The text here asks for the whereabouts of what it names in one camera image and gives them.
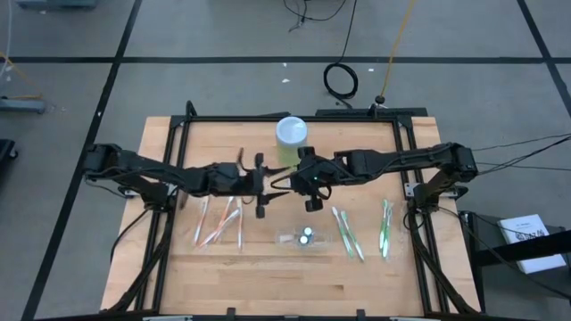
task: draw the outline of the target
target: electrical wire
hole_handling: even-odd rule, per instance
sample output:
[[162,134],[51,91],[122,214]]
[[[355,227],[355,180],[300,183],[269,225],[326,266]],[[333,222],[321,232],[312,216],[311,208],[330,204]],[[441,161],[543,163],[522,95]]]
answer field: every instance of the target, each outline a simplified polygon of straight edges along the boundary
[[565,137],[565,136],[571,136],[571,133],[544,136],[544,137],[529,139],[529,140],[525,140],[525,141],[521,141],[521,142],[515,142],[515,143],[511,143],[511,144],[498,144],[495,146],[489,146],[489,147],[483,147],[483,148],[472,148],[472,152],[488,151],[488,150],[496,149],[496,148],[511,147],[511,146],[516,146],[516,145],[520,145],[520,144],[528,144],[528,143],[539,142],[539,141],[550,139],[550,138],[560,138],[560,137]]
[[[501,165],[498,163],[491,163],[491,162],[484,162],[484,161],[477,161],[476,164],[489,165],[489,166],[500,166]],[[509,167],[514,168],[514,169],[545,169],[545,170],[571,171],[571,169],[553,168],[553,167],[544,167],[544,166],[510,165]]]
[[[355,72],[355,70],[353,70],[351,67],[349,67],[345,64],[342,64],[340,62],[345,57],[345,52],[347,51],[347,45],[349,44],[349,37],[351,36],[351,30],[352,30],[352,26],[353,26],[353,20],[355,18],[355,9],[356,8],[357,8],[357,0],[354,0],[353,9],[352,9],[352,13],[351,13],[351,21],[349,22],[349,29],[347,30],[347,37],[345,38],[345,45],[343,46],[343,52],[341,53],[341,56],[339,57],[339,59],[336,62],[328,64],[327,67],[325,68],[325,70],[323,70],[323,84],[325,85],[327,92],[330,95],[332,95],[335,99],[337,99],[339,102],[341,102],[343,105],[345,105],[345,107],[347,109],[353,109],[351,104],[347,103],[345,100],[351,99],[357,94],[357,90],[359,90],[359,78],[357,77],[357,73]],[[331,71],[331,69],[333,69],[334,67],[338,67],[338,68],[341,68],[342,70],[345,70],[349,74],[349,76],[351,77],[351,79],[353,81],[353,87],[352,87],[350,92],[345,93],[345,94],[340,94],[340,93],[337,93],[335,90],[333,90],[333,88],[331,88],[331,86],[329,85],[327,75],[329,74],[329,71]]]
[[8,0],[8,41],[6,42],[6,56],[4,57],[4,64],[2,65],[2,69],[0,69],[0,79],[4,75],[6,71],[6,67],[8,66],[8,57],[10,57],[10,47],[12,46],[12,0]]
[[404,228],[410,232],[415,232],[418,231],[425,223],[426,223],[426,218],[425,215],[422,214],[420,217],[422,218],[422,221],[420,222],[420,224],[417,225],[417,228],[412,229],[410,228],[410,226],[407,223],[407,219],[410,215],[410,212],[407,211],[403,216],[402,216],[402,225],[404,226]]
[[394,56],[396,55],[396,49],[399,47],[399,43],[401,42],[402,38],[402,33],[404,32],[404,29],[407,26],[407,23],[409,22],[410,13],[412,12],[412,8],[414,7],[414,4],[416,2],[417,0],[410,0],[409,7],[407,8],[407,12],[404,14],[404,19],[402,20],[401,28],[399,29],[399,34],[397,35],[396,40],[394,41],[393,44],[393,48],[391,49],[391,55],[389,56],[389,64],[386,67],[385,81],[383,83],[383,89],[381,89],[381,97],[383,99],[385,97],[386,87],[389,84],[389,77],[391,75],[391,67],[393,66],[393,59]]
[[480,242],[483,246],[485,246],[485,247],[488,249],[488,251],[489,251],[499,262],[501,262],[502,264],[506,265],[508,268],[511,268],[512,270],[517,271],[521,276],[524,276],[526,279],[528,279],[528,280],[531,281],[532,283],[534,283],[534,284],[540,286],[541,288],[543,288],[543,289],[545,289],[545,290],[547,290],[547,291],[556,293],[557,295],[559,295],[559,296],[561,296],[561,297],[563,297],[563,298],[566,298],[567,300],[571,300],[571,294],[564,293],[564,292],[562,292],[562,291],[560,291],[560,290],[558,290],[558,289],[555,289],[555,288],[553,288],[553,287],[551,287],[551,286],[549,286],[549,285],[547,285],[547,284],[543,284],[543,283],[541,283],[541,282],[535,280],[533,277],[531,277],[531,276],[525,274],[524,272],[522,272],[517,266],[511,264],[510,262],[507,262],[500,254],[498,254],[497,251],[495,251],[490,245],[488,245],[488,244],[487,244],[486,242],[484,242],[481,238],[479,238],[479,237],[474,233],[474,231],[472,231],[472,230],[470,229],[470,227],[468,226],[468,224],[467,224],[462,218],[459,217],[459,214],[458,214],[458,213],[456,213],[456,212],[453,211],[453,210],[448,210],[448,209],[446,209],[446,208],[444,208],[444,207],[442,207],[442,206],[439,206],[439,208],[440,208],[440,210],[444,210],[444,211],[446,211],[446,212],[448,212],[448,213],[454,215],[455,217],[459,218],[460,224],[462,224],[462,225],[465,227],[465,230],[468,232],[468,234],[469,234],[472,238],[474,238],[475,240],[477,240],[478,242]]
[[18,68],[18,66],[16,66],[10,60],[8,55],[4,54],[3,52],[0,52],[0,57],[4,58],[4,63],[10,64],[10,66],[18,74],[18,76],[20,76],[29,86],[33,87],[34,89],[36,89],[39,92],[39,95],[21,95],[21,96],[8,97],[8,98],[9,99],[42,99],[43,95],[42,95],[42,91],[40,90],[39,86],[34,81],[32,81],[22,70],[20,70],[20,68]]
[[[305,0],[303,0],[303,3],[305,4],[305,9],[303,9],[303,16],[305,16],[305,13],[307,13],[307,3],[305,2]],[[297,3],[297,0],[295,0],[295,7],[297,8],[297,11],[299,12],[300,11],[300,5]],[[302,27],[303,21],[305,21],[305,19],[302,20],[302,17],[300,17],[299,15],[297,15],[296,18],[297,18],[297,22],[287,31],[288,33]]]
[[550,149],[551,147],[556,146],[556,145],[558,145],[558,144],[563,144],[563,143],[565,143],[566,141],[569,141],[569,140],[571,140],[571,136],[567,136],[567,137],[565,137],[565,138],[563,138],[563,139],[559,139],[557,142],[555,142],[555,143],[553,143],[553,144],[549,144],[549,145],[547,145],[547,146],[545,146],[545,147],[543,147],[543,148],[540,148],[540,149],[538,149],[538,150],[536,150],[536,151],[530,152],[530,153],[528,153],[528,154],[526,154],[526,155],[524,155],[524,156],[516,157],[516,158],[514,158],[514,159],[512,159],[512,160],[508,160],[508,161],[506,161],[506,162],[503,162],[502,164],[497,165],[497,166],[495,166],[495,167],[493,167],[493,168],[491,168],[491,169],[488,169],[488,170],[485,170],[485,171],[483,171],[483,172],[480,172],[480,173],[478,174],[478,176],[482,176],[482,175],[486,175],[486,174],[489,174],[489,173],[493,173],[493,172],[498,171],[498,170],[506,169],[506,168],[508,168],[508,167],[510,167],[510,166],[513,166],[513,165],[519,163],[520,161],[525,161],[526,159],[528,159],[528,158],[530,158],[530,157],[532,157],[532,156],[534,156],[534,155],[536,155],[536,154],[538,154],[538,153],[540,153],[540,152],[547,151],[547,150]]
[[327,18],[324,18],[324,19],[320,19],[320,18],[308,17],[308,16],[305,15],[305,13],[307,12],[307,3],[305,4],[305,10],[304,10],[303,15],[301,15],[301,14],[299,14],[298,12],[295,12],[294,10],[292,10],[292,9],[287,5],[286,0],[283,0],[283,1],[284,1],[284,7],[285,7],[287,10],[289,10],[289,12],[291,12],[291,13],[297,15],[298,17],[300,17],[300,18],[302,18],[302,19],[306,19],[306,20],[309,20],[309,21],[328,21],[328,20],[331,20],[333,17],[335,17],[335,16],[341,11],[341,9],[343,8],[343,6],[344,6],[345,3],[347,2],[347,0],[343,0],[343,2],[341,3],[341,5],[339,6],[339,8],[337,8],[337,10],[335,10],[335,12],[334,12],[331,16],[329,16],[329,17],[327,17]]
[[149,212],[149,209],[143,210],[143,212],[139,214],[139,216],[137,216],[135,219],[133,219],[133,221],[121,231],[119,236],[117,236],[117,239],[115,239],[115,242],[113,242],[113,246],[111,247],[111,257],[109,259],[110,262],[113,262],[113,255],[115,254],[115,248],[117,247],[117,244],[119,244],[119,241],[133,226],[135,226],[137,222],[139,222],[145,216],[147,212]]

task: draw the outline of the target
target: yellow cable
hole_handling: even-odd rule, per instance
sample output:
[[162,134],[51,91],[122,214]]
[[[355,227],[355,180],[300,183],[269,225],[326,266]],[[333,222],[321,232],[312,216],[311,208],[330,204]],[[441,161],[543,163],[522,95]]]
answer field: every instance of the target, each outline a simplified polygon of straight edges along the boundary
[[404,31],[404,28],[407,26],[407,22],[409,22],[410,13],[412,12],[412,8],[414,7],[414,4],[416,2],[417,0],[410,0],[409,8],[407,8],[407,12],[404,15],[404,20],[402,21],[401,29],[399,30],[399,35],[396,37],[396,40],[394,41],[393,49],[391,50],[391,56],[389,57],[389,65],[386,68],[385,82],[383,84],[383,89],[381,90],[381,97],[385,97],[385,90],[389,83],[389,76],[391,74],[391,66],[393,66],[393,58],[396,55],[396,48],[399,46],[399,43],[401,42],[402,32]]
[[28,78],[28,76],[26,76],[26,74],[20,70],[11,60],[10,58],[8,58],[3,52],[0,52],[0,56],[3,57],[14,69],[14,71],[16,71],[16,73],[22,78],[24,79],[24,81],[29,85],[34,87],[34,89],[36,89],[39,92],[39,95],[23,95],[23,96],[16,96],[16,97],[11,97],[11,99],[41,99],[42,98],[42,91],[39,89],[39,86],[36,85],[36,83],[34,83],[30,78]]

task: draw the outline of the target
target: clear plastic bag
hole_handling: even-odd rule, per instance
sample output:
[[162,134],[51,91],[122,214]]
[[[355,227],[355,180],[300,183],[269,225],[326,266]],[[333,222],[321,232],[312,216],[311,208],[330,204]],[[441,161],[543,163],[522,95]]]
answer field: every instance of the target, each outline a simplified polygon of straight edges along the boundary
[[299,249],[326,248],[331,243],[331,235],[316,231],[310,226],[283,229],[276,232],[276,243]]

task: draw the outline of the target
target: black cable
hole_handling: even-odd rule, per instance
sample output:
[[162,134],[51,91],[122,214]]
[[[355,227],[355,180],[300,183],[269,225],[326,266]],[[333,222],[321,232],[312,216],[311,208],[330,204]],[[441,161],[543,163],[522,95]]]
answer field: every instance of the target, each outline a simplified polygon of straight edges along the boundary
[[138,221],[141,220],[141,218],[143,218],[145,216],[145,214],[148,211],[149,211],[149,209],[145,209],[141,214],[139,214],[139,216],[137,216],[137,218],[133,219],[133,221],[131,223],[129,223],[129,225],[127,225],[127,227],[125,227],[125,229],[123,229],[121,231],[119,236],[117,236],[117,239],[115,240],[115,242],[113,243],[113,246],[111,247],[111,257],[109,259],[110,262],[113,262],[113,255],[115,254],[115,248],[117,247],[117,244],[119,244],[119,241],[123,238],[125,233],[127,233]]
[[540,149],[538,149],[538,150],[536,150],[536,151],[530,152],[530,153],[528,153],[527,155],[520,156],[520,157],[516,157],[515,159],[508,160],[508,161],[506,161],[506,162],[504,162],[504,163],[502,163],[502,164],[500,164],[500,165],[498,165],[498,166],[493,167],[492,169],[488,169],[488,170],[485,170],[485,171],[483,171],[483,172],[480,172],[480,173],[478,174],[478,176],[482,176],[482,175],[485,175],[485,174],[493,173],[493,172],[498,171],[498,170],[506,169],[506,168],[508,168],[508,167],[510,167],[510,166],[513,166],[513,165],[519,163],[520,161],[524,161],[524,160],[526,160],[526,159],[528,159],[528,158],[530,158],[530,157],[532,157],[532,156],[534,156],[534,155],[536,155],[536,154],[538,154],[538,153],[540,153],[540,152],[544,152],[544,151],[550,149],[550,148],[553,147],[553,146],[556,146],[556,145],[558,145],[558,144],[563,144],[563,143],[565,143],[566,141],[569,141],[569,140],[571,140],[571,136],[565,137],[565,138],[563,138],[563,139],[559,139],[557,142],[555,142],[555,143],[553,143],[553,144],[549,144],[549,145],[547,145],[547,146],[545,146],[545,147],[543,147],[543,148],[540,148]]
[[[295,0],[295,7],[297,8],[297,11],[300,11],[300,5],[297,3],[297,0]],[[305,9],[303,10],[303,15],[305,16],[305,13],[307,12],[307,3],[305,3]],[[302,26],[302,21],[305,21],[305,19],[302,20],[302,18],[298,15],[296,16],[297,18],[297,22],[287,31],[292,32],[296,29],[299,29]]]
[[[409,226],[412,223],[416,222],[416,218],[414,215],[409,214]],[[460,314],[478,314],[478,312],[470,307],[464,298],[456,291],[450,280],[446,277],[442,269],[439,265],[434,261],[432,255],[428,248],[422,242],[422,238],[420,237],[420,233],[418,229],[411,229],[410,230],[410,239],[412,242],[412,248],[414,249],[415,253],[420,256],[420,258],[424,261],[425,265],[430,269],[432,272],[435,281],[443,288],[446,295],[452,302],[452,305]]]
[[560,138],[560,137],[564,137],[564,136],[571,136],[571,133],[561,134],[561,135],[544,136],[544,137],[529,139],[529,140],[525,140],[525,141],[521,141],[521,142],[515,142],[515,143],[511,143],[511,144],[499,144],[499,145],[490,146],[490,147],[472,148],[472,152],[481,152],[481,151],[487,151],[487,150],[491,150],[491,149],[495,149],[495,148],[511,147],[511,146],[516,146],[519,144],[528,144],[528,143],[532,143],[532,142],[539,142],[539,141],[542,141],[545,139]]
[[291,13],[297,15],[297,16],[300,17],[300,18],[304,18],[304,19],[309,20],[309,21],[328,21],[328,20],[332,19],[333,17],[335,17],[335,16],[340,12],[341,9],[343,8],[343,6],[345,5],[345,3],[347,2],[347,0],[343,0],[343,2],[341,3],[341,5],[339,6],[339,8],[337,8],[337,10],[335,10],[335,12],[334,12],[331,16],[329,16],[328,18],[325,18],[325,19],[320,19],[320,18],[308,17],[308,16],[305,15],[305,13],[307,12],[307,3],[306,3],[306,1],[307,1],[307,0],[303,0],[303,2],[305,3],[305,10],[303,11],[303,15],[301,15],[301,14],[299,14],[298,12],[295,12],[294,10],[292,10],[292,9],[287,5],[286,0],[284,0],[284,6],[285,6],[285,8],[286,8],[287,10],[289,10]]
[[402,225],[404,226],[404,228],[405,228],[407,231],[416,232],[416,231],[418,231],[418,230],[426,223],[425,216],[424,216],[424,214],[423,214],[423,215],[420,216],[420,217],[422,218],[422,221],[421,221],[420,224],[417,226],[417,228],[413,230],[412,228],[410,228],[410,226],[409,226],[408,223],[407,223],[407,219],[408,219],[409,215],[410,215],[410,212],[407,211],[407,212],[404,214],[404,216],[402,217]]
[[107,191],[107,192],[109,192],[109,193],[112,193],[113,195],[115,195],[115,196],[117,196],[117,197],[120,197],[120,198],[122,198],[122,199],[127,199],[127,196],[123,195],[122,193],[115,192],[115,191],[113,191],[113,190],[112,190],[111,188],[109,188],[109,187],[106,187],[106,186],[103,186],[103,185],[95,184],[94,182],[88,180],[87,178],[85,178],[84,180],[85,180],[85,182],[86,182],[86,185],[88,185],[88,186],[101,188],[101,189],[103,189],[104,191]]
[[562,291],[560,291],[560,290],[558,290],[558,289],[552,288],[551,286],[549,286],[549,285],[547,285],[547,284],[543,284],[543,283],[541,283],[541,282],[535,280],[535,279],[532,278],[531,276],[529,276],[529,275],[525,274],[524,272],[522,272],[517,266],[515,266],[515,265],[513,265],[513,264],[511,264],[511,263],[509,263],[509,262],[507,262],[500,254],[498,254],[497,251],[495,251],[490,245],[486,244],[481,238],[479,238],[479,237],[474,233],[474,231],[472,231],[472,230],[470,229],[470,227],[468,226],[468,224],[467,224],[466,222],[464,222],[464,220],[463,220],[462,218],[459,217],[458,213],[456,213],[456,212],[453,211],[453,210],[445,209],[444,207],[441,207],[441,206],[439,206],[439,208],[440,208],[440,210],[444,210],[444,211],[446,211],[446,212],[448,212],[448,213],[450,213],[450,214],[452,214],[452,215],[458,217],[458,218],[459,218],[459,221],[460,221],[460,224],[464,225],[464,227],[465,227],[466,231],[468,232],[468,234],[469,234],[472,238],[474,238],[475,240],[477,240],[478,242],[480,242],[483,246],[485,246],[485,247],[488,249],[488,251],[490,251],[490,253],[491,253],[499,262],[501,262],[502,264],[504,264],[504,265],[506,265],[507,267],[511,268],[512,270],[517,271],[520,275],[524,276],[524,277],[527,278],[529,281],[531,281],[532,283],[534,283],[534,284],[540,286],[541,288],[543,288],[543,289],[545,289],[545,290],[547,290],[547,291],[556,293],[557,295],[559,295],[559,296],[561,296],[561,297],[563,297],[563,298],[566,298],[567,300],[571,300],[571,294],[564,293],[564,292],[562,292]]
[[[353,19],[355,18],[355,8],[357,8],[357,0],[354,0],[354,2],[353,2],[353,10],[351,13],[351,21],[349,22],[349,29],[347,30],[347,38],[345,39],[345,45],[343,46],[343,52],[341,53],[341,56],[339,57],[339,59],[336,62],[327,65],[327,67],[323,71],[323,84],[325,85],[327,92],[330,93],[333,97],[335,97],[339,102],[344,104],[345,107],[347,107],[347,109],[353,109],[353,106],[351,106],[350,103],[347,103],[345,101],[345,99],[351,99],[357,94],[357,90],[359,90],[359,78],[357,77],[357,73],[355,72],[355,70],[351,69],[351,67],[349,67],[345,64],[342,64],[340,62],[345,57],[345,52],[347,51],[347,45],[349,44],[349,37],[351,35],[351,29],[353,26]],[[331,71],[331,69],[333,69],[334,67],[338,67],[338,68],[341,68],[342,70],[347,71],[347,73],[351,77],[351,79],[353,81],[353,88],[351,89],[350,92],[345,93],[345,94],[340,94],[340,93],[337,93],[335,90],[333,90],[333,88],[331,88],[331,86],[329,85],[329,81],[327,80],[327,75],[329,74],[329,71]]]
[[[498,163],[491,163],[491,162],[484,162],[484,161],[477,161],[476,164],[490,165],[490,166],[500,166],[501,165]],[[514,169],[545,169],[545,170],[571,171],[571,169],[553,168],[553,167],[544,167],[544,166],[508,165],[508,167],[511,167]]]

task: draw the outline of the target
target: metal bracket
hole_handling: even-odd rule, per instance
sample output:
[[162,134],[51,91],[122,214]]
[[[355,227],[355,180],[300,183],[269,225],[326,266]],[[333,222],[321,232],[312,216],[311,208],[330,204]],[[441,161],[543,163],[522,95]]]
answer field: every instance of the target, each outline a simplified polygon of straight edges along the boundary
[[[404,192],[407,194],[407,197],[413,197],[414,196],[414,188],[418,185],[419,183],[405,183],[404,184]],[[459,198],[459,194],[456,190],[456,188],[452,188],[449,189],[446,192],[443,192],[440,194],[440,197],[447,197],[447,198],[451,198],[453,200],[456,200]]]

